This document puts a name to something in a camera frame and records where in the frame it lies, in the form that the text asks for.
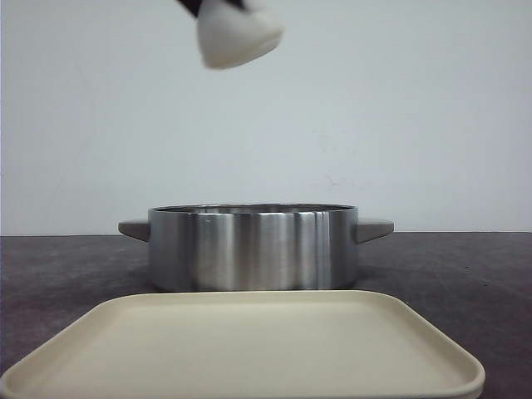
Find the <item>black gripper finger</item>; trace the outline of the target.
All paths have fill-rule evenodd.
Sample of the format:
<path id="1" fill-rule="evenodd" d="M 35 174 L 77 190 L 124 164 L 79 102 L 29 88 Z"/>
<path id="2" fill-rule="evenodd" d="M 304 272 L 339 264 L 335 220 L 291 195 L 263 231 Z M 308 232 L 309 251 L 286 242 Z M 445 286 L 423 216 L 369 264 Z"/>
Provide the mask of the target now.
<path id="1" fill-rule="evenodd" d="M 200 13 L 200 8 L 203 0 L 177 0 L 184 9 L 194 18 L 197 18 Z"/>
<path id="2" fill-rule="evenodd" d="M 236 8 L 236 9 L 238 9 L 240 11 L 248 11 L 249 10 L 248 7 L 246 6 L 244 0 L 226 0 L 226 2 L 230 6 Z"/>

